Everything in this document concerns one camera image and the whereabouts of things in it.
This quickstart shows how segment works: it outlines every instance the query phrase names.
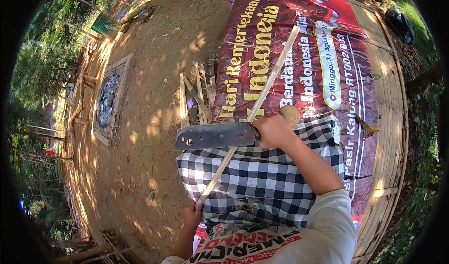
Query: dirt ground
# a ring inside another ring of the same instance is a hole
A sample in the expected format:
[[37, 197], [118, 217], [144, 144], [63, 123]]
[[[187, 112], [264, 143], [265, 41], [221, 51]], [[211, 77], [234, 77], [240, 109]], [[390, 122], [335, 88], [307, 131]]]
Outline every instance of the dirt ground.
[[[91, 136], [90, 126], [76, 124], [76, 141], [65, 153], [73, 153], [73, 163], [65, 163], [65, 181], [84, 234], [102, 244], [99, 230], [113, 227], [129, 246], [145, 244], [133, 251], [143, 263], [160, 263], [179, 237], [181, 209], [189, 202], [175, 165], [179, 153], [173, 151], [180, 122], [179, 74], [191, 78], [193, 61], [220, 54], [229, 10], [226, 0], [151, 2], [149, 22], [133, 23], [127, 33], [98, 43], [91, 56], [87, 74], [101, 80], [108, 63], [135, 54], [111, 146]], [[92, 118], [100, 85], [86, 87], [81, 117]], [[74, 95], [72, 112], [79, 99]]]

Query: person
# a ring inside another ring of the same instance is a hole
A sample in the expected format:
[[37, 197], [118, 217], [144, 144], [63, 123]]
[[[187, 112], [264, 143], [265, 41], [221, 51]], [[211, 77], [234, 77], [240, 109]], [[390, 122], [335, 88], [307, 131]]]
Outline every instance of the person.
[[284, 151], [316, 194], [307, 227], [220, 223], [193, 253], [202, 205], [191, 202], [183, 209], [180, 237], [162, 264], [350, 263], [356, 247], [351, 199], [334, 169], [303, 143], [280, 115], [254, 120], [253, 125], [262, 136], [259, 146]]

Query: banner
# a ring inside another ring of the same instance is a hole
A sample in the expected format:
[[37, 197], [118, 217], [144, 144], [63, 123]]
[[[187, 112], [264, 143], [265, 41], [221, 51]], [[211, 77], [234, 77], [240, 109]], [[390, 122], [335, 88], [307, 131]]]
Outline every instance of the banner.
[[300, 33], [257, 115], [284, 105], [303, 117], [331, 115], [344, 149], [344, 186], [360, 222], [372, 184], [377, 135], [363, 139], [356, 115], [377, 126], [364, 39], [347, 0], [228, 0], [213, 119], [245, 121], [294, 25]]

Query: black and white checkered cloth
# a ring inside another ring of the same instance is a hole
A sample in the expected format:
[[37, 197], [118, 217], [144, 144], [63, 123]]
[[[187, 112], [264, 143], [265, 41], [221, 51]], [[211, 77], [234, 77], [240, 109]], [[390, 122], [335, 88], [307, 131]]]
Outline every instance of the black and white checkered cloth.
[[[334, 141], [331, 125], [328, 116], [306, 118], [293, 130], [343, 179], [343, 150]], [[192, 199], [201, 196], [228, 149], [188, 150], [178, 156], [178, 171]], [[203, 219], [300, 228], [306, 226], [315, 198], [289, 156], [255, 144], [237, 149], [204, 202]]]

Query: left hand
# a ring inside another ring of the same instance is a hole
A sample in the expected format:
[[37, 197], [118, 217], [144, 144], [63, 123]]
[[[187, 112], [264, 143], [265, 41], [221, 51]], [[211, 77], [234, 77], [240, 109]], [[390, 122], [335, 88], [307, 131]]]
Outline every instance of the left hand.
[[202, 207], [203, 204], [195, 203], [194, 201], [192, 201], [188, 206], [186, 206], [182, 210], [182, 219], [184, 221], [184, 228], [196, 230], [198, 224], [201, 222]]

